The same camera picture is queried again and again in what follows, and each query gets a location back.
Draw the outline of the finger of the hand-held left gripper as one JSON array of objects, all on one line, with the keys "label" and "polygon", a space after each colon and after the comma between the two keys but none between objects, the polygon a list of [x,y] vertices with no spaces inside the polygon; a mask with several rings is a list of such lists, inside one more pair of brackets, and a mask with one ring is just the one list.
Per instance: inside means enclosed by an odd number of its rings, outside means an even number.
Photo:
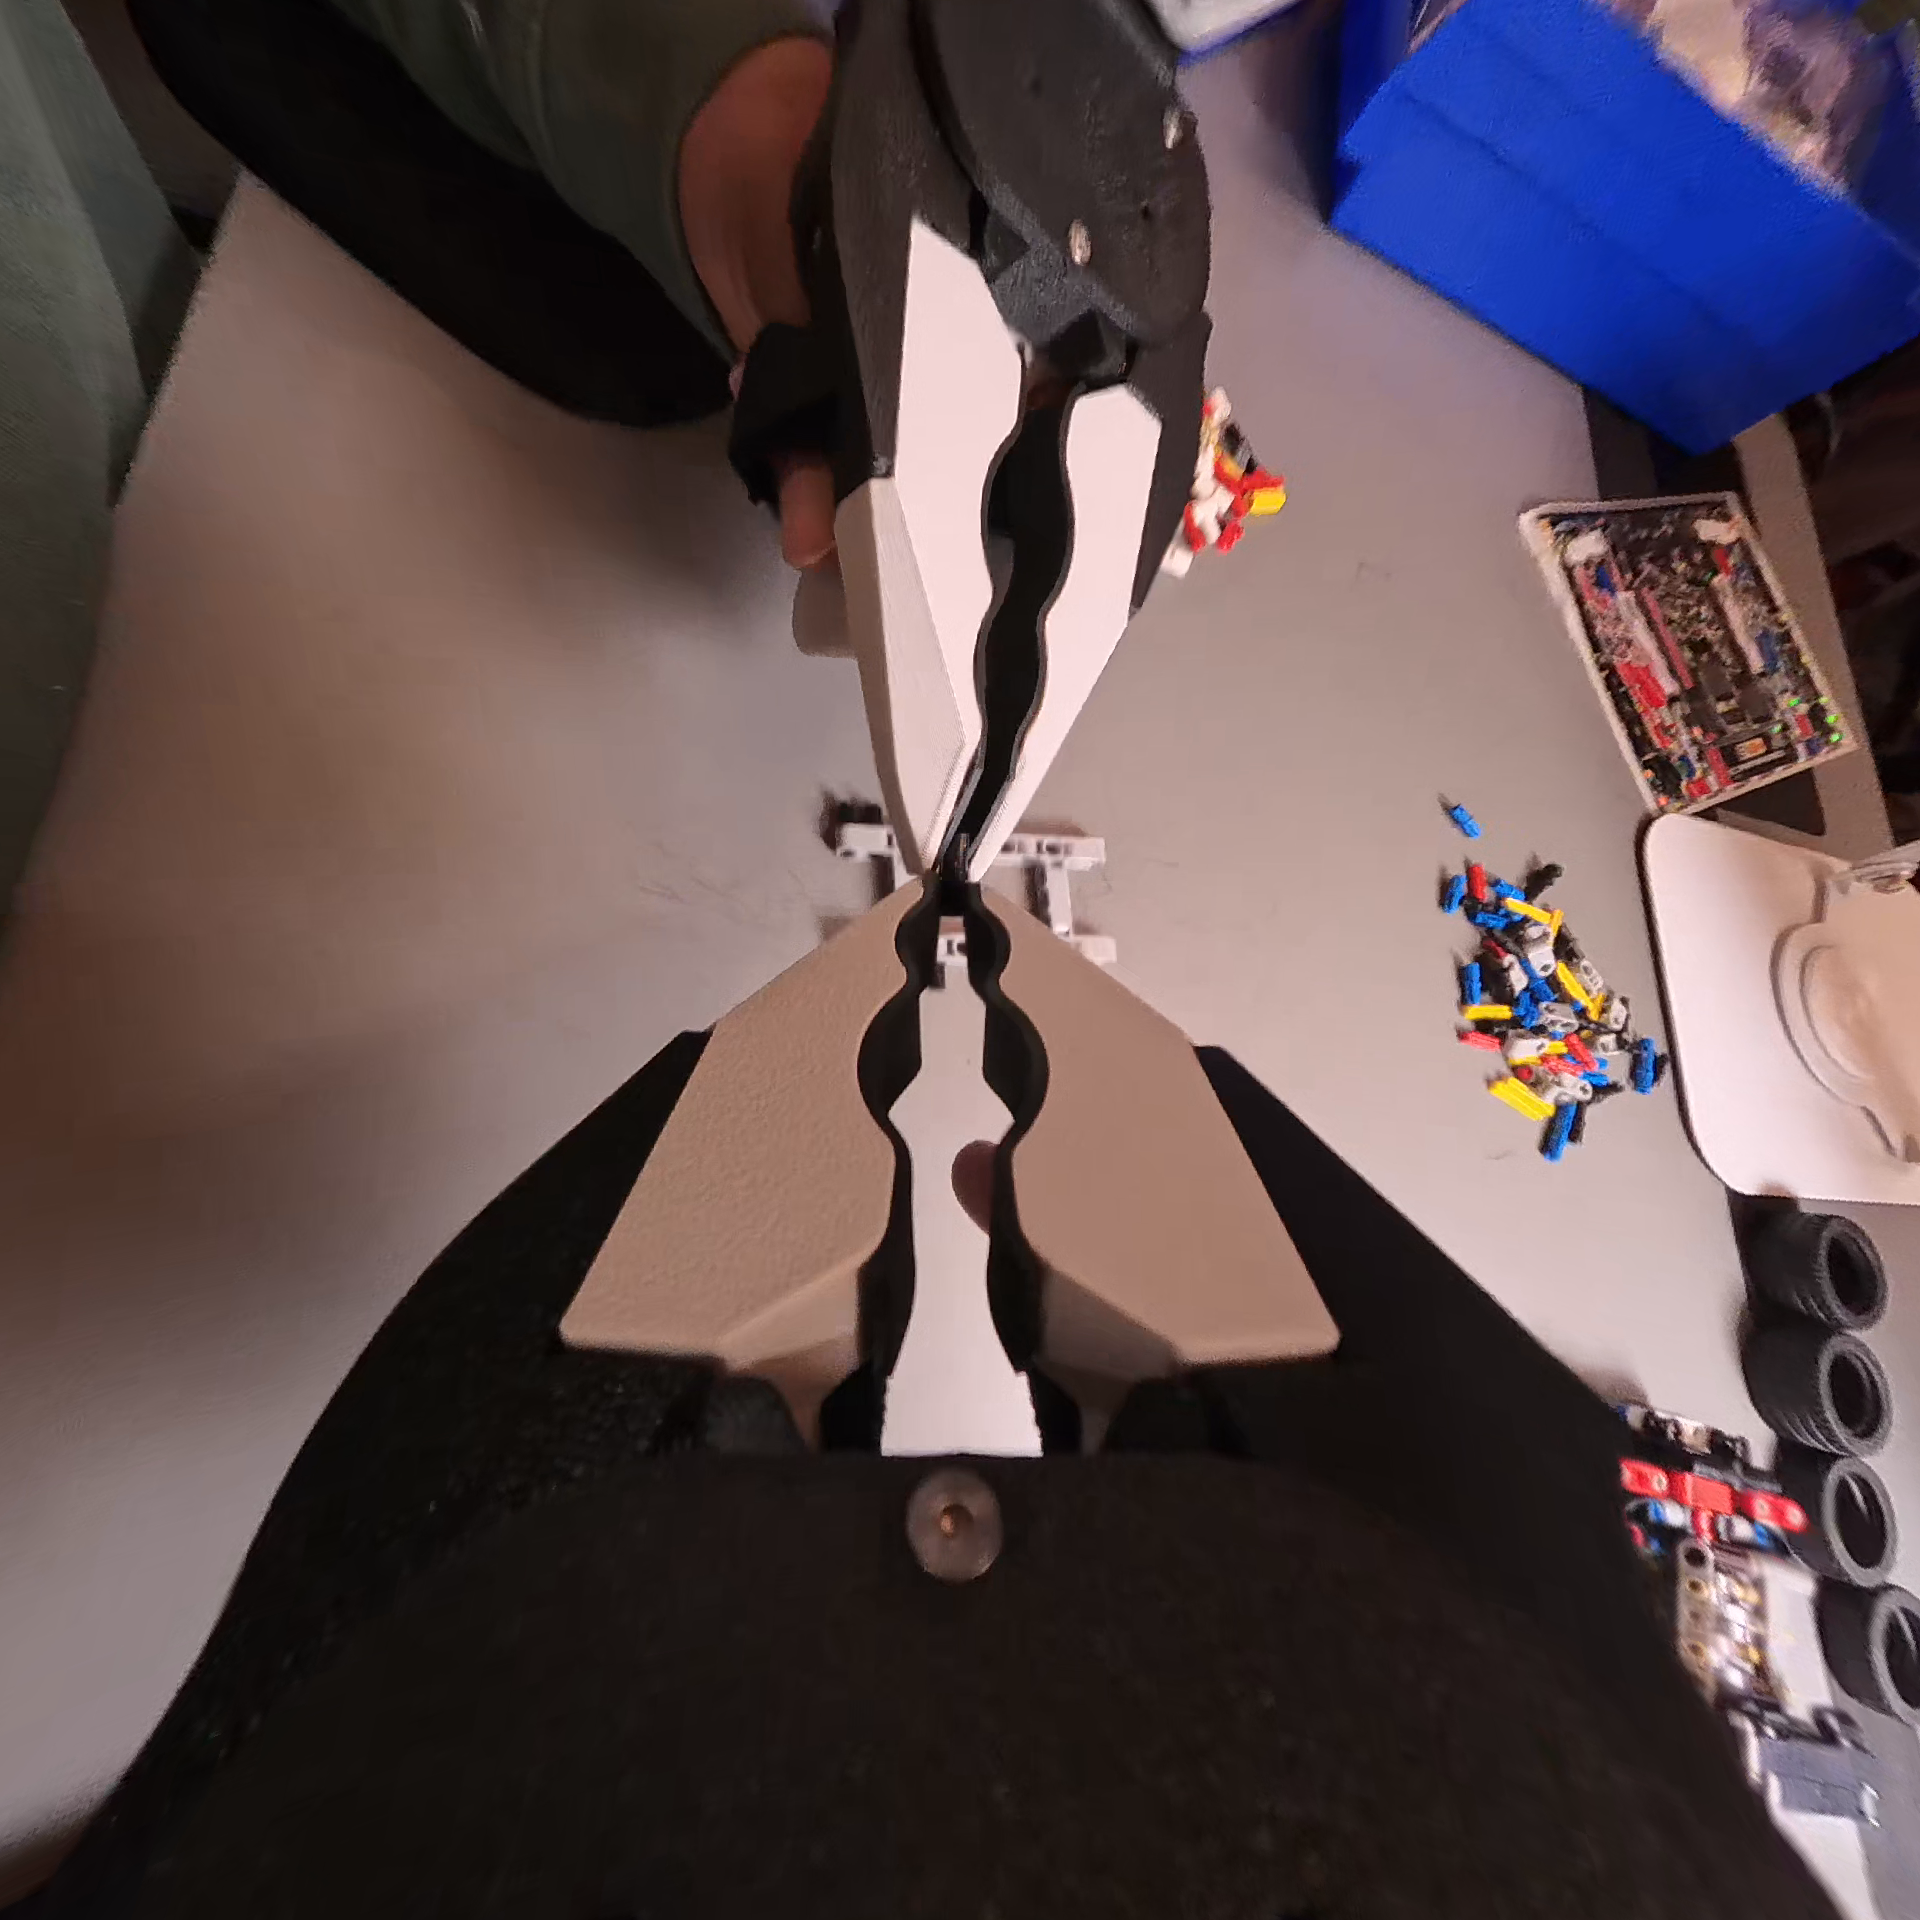
[{"label": "finger of the hand-held left gripper", "polygon": [[983,739],[959,808],[971,880],[1021,828],[1134,616],[1157,438],[1134,389],[1071,390],[1033,409],[997,466],[1006,579],[974,650]]},{"label": "finger of the hand-held left gripper", "polygon": [[1024,362],[974,258],[920,217],[896,371],[892,466],[841,500],[832,537],[881,808],[901,864],[935,871],[987,732],[987,495],[1021,423]]}]

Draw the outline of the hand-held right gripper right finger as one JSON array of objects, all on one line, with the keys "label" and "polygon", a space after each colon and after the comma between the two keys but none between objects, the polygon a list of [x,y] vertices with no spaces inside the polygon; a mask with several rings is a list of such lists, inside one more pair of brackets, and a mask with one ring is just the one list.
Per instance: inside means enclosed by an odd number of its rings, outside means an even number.
[{"label": "hand-held right gripper right finger", "polygon": [[987,1289],[1041,1419],[1330,1357],[1330,1308],[1185,1035],[994,889],[967,894],[967,984],[1006,1109]]}]

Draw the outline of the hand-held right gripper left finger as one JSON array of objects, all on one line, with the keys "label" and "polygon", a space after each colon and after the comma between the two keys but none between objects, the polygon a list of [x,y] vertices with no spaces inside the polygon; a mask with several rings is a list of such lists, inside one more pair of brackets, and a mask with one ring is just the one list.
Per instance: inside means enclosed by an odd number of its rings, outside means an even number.
[{"label": "hand-held right gripper left finger", "polygon": [[942,894],[890,894],[705,1030],[561,1319],[580,1353],[703,1358],[873,1449],[914,1310],[914,1161]]}]

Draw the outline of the grey lego frame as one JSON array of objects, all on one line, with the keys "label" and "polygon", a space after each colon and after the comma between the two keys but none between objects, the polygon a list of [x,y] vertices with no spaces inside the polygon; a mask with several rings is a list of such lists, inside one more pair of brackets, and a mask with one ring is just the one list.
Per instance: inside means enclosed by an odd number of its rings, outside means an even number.
[{"label": "grey lego frame", "polygon": [[[866,824],[845,828],[841,860],[873,871],[878,897],[899,886],[918,886],[920,876],[899,851],[896,829],[886,824],[878,803],[862,803]],[[1061,829],[1021,829],[1013,835],[988,867],[988,886],[1021,899],[1021,906],[1038,917],[1065,949],[1079,952],[1104,971],[1118,970],[1118,940],[1110,934],[1082,932],[1074,919],[1071,883],[1092,880],[1107,867],[1107,839],[1089,835]]]}]

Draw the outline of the pile of blue lego pieces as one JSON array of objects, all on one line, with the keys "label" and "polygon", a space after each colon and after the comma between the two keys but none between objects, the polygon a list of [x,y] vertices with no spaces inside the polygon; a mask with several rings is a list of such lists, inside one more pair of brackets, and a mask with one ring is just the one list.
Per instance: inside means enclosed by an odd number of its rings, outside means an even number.
[{"label": "pile of blue lego pieces", "polygon": [[1452,963],[1452,1038],[1486,1095],[1522,1117],[1546,1167],[1585,1145],[1600,1106],[1668,1086],[1671,1056],[1644,1030],[1576,940],[1552,860],[1505,883],[1464,860],[1439,883],[1439,910],[1464,932]]}]

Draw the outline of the pile of red lego pieces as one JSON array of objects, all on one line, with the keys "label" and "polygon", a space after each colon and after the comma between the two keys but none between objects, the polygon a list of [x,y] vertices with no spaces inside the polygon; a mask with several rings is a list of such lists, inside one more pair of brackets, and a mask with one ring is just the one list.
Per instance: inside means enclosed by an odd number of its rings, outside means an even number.
[{"label": "pile of red lego pieces", "polygon": [[1258,461],[1223,389],[1201,412],[1192,484],[1162,555],[1162,579],[1185,579],[1196,557],[1232,555],[1245,532],[1287,507],[1287,482]]}]

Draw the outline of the shiny lego sticker sheet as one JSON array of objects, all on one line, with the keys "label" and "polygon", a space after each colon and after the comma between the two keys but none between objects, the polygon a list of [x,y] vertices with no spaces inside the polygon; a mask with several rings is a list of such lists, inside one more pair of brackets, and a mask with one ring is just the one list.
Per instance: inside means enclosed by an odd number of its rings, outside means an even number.
[{"label": "shiny lego sticker sheet", "polygon": [[1650,817],[1857,749],[1740,490],[1546,500],[1518,515],[1518,541]]}]

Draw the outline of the partly built lego vehicle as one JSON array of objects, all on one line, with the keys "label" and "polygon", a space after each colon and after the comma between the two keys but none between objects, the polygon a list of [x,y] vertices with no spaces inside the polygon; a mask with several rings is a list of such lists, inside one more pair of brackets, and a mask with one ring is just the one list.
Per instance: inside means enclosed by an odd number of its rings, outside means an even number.
[{"label": "partly built lego vehicle", "polygon": [[1898,1546],[1886,1481],[1857,1455],[1788,1449],[1765,1466],[1744,1437],[1620,1402],[1621,1527],[1671,1627],[1673,1656],[1725,1722],[1772,1814],[1877,1827],[1877,1764],[1857,1717],[1801,1701],[1776,1614],[1833,1577],[1871,1587]]}]

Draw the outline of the black lego tyres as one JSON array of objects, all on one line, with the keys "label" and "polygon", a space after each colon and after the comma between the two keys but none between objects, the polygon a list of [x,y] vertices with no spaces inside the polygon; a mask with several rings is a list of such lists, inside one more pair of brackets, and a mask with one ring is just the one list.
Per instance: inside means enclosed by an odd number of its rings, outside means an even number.
[{"label": "black lego tyres", "polygon": [[1898,1581],[1902,1523],[1877,1474],[1891,1377],[1871,1346],[1891,1305],[1877,1243],[1850,1216],[1786,1197],[1740,1221],[1740,1371],[1776,1444],[1776,1477],[1806,1509],[1793,1551],[1812,1574],[1812,1624],[1848,1701],[1916,1728],[1916,1592]]}]

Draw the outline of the person's left hand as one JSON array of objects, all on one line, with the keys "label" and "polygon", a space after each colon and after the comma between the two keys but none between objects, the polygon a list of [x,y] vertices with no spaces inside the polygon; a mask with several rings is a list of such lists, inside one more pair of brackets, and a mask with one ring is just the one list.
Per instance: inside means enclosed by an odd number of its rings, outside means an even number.
[{"label": "person's left hand", "polygon": [[784,36],[735,58],[680,137],[686,252],[732,371],[742,371],[765,327],[810,319],[792,195],[825,94],[825,41]]}]

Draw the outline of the blue plastic bin with bags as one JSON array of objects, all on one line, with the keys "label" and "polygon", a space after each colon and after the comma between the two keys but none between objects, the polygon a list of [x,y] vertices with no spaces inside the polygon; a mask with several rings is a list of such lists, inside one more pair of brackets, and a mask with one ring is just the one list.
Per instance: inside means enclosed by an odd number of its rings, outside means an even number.
[{"label": "blue plastic bin with bags", "polygon": [[1330,228],[1706,453],[1916,340],[1916,54],[1857,195],[1616,3],[1344,3]]}]

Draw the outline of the clear plastic bags of parts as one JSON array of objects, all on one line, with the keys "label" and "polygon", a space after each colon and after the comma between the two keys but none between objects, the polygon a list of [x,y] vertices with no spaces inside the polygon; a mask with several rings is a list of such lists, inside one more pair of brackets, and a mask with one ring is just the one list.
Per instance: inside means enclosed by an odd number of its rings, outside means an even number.
[{"label": "clear plastic bags of parts", "polygon": [[1916,36],[1862,3],[1616,3],[1717,115],[1801,177],[1857,195],[1908,84]]}]

